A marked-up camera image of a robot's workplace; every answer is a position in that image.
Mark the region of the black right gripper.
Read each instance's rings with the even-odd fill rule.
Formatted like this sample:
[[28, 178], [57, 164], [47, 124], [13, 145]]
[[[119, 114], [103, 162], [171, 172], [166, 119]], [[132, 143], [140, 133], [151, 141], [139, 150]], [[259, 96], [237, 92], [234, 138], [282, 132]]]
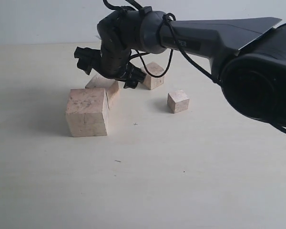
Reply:
[[77, 68], [90, 75], [96, 71], [101, 76], [124, 83], [124, 88], [135, 89], [145, 81], [145, 72], [130, 62], [130, 50], [111, 52], [102, 46], [99, 50], [77, 47], [74, 58]]

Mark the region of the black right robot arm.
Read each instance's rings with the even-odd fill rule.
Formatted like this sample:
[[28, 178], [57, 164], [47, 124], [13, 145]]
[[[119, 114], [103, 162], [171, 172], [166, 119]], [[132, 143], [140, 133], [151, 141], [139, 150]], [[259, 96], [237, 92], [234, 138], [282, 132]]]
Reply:
[[78, 47], [74, 57], [86, 74], [136, 88], [145, 79], [131, 64], [137, 57], [167, 49], [207, 58], [205, 75], [219, 85], [242, 115], [286, 133], [286, 23], [279, 18], [178, 21], [151, 7], [118, 7], [97, 25], [100, 49]]

